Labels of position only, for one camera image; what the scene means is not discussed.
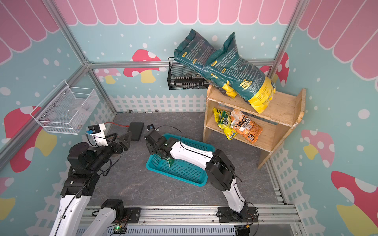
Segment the dark green fertilizer bag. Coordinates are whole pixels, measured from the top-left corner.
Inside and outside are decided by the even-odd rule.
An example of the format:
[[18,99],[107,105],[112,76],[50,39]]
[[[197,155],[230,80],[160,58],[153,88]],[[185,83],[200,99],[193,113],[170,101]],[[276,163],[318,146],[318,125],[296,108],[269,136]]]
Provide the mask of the dark green fertilizer bag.
[[232,88],[259,114],[266,110],[276,93],[275,83],[239,55],[235,33],[210,56],[203,71],[224,90]]
[[223,94],[235,98],[237,92],[230,82],[205,68],[216,49],[197,31],[191,29],[188,36],[174,51],[174,60],[200,74],[209,84]]

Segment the small light green bag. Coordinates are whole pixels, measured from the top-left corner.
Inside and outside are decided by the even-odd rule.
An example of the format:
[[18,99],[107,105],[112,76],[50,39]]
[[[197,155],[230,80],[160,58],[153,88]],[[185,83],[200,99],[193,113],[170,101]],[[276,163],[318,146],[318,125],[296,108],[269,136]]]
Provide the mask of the small light green bag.
[[175,162],[175,159],[174,158],[168,158],[166,161],[167,161],[169,167],[172,167],[174,162]]

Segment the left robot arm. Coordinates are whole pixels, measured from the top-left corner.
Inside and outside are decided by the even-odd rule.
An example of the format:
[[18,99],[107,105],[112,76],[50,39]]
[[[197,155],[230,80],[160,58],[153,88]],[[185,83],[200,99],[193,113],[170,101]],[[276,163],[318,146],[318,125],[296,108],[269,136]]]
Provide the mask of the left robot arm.
[[70,149],[68,161],[71,166],[61,191],[60,206],[50,235],[77,234],[81,218],[98,180],[109,174],[116,164],[111,161],[113,156],[120,157],[130,149],[131,137],[131,132],[122,136],[113,133],[100,138],[105,141],[104,146],[80,142]]

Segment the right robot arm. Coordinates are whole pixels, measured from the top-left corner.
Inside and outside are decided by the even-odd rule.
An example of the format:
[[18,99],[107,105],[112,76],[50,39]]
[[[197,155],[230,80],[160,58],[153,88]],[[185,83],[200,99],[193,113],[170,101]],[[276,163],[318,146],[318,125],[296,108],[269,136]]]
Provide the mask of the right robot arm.
[[228,157],[211,145],[191,141],[176,135],[161,135],[155,129],[145,135],[150,153],[147,168],[165,176],[196,186],[210,183],[221,191],[228,203],[219,208],[221,222],[246,222],[248,204],[242,197],[238,184],[241,179]]

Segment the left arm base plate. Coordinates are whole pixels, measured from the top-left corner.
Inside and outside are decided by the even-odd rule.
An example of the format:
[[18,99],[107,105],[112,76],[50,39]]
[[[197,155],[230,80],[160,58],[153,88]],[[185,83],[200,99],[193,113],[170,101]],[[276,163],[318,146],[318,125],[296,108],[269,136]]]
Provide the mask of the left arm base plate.
[[141,215],[140,207],[124,207],[117,216],[118,224],[137,224]]

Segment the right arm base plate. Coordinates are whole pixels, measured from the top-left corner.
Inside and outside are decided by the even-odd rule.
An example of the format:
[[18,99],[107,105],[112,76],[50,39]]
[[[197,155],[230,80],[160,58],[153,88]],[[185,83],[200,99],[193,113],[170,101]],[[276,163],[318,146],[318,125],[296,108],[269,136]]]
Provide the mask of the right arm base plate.
[[220,223],[257,223],[259,222],[258,213],[255,207],[248,206],[241,212],[235,212],[229,207],[218,207],[216,216]]

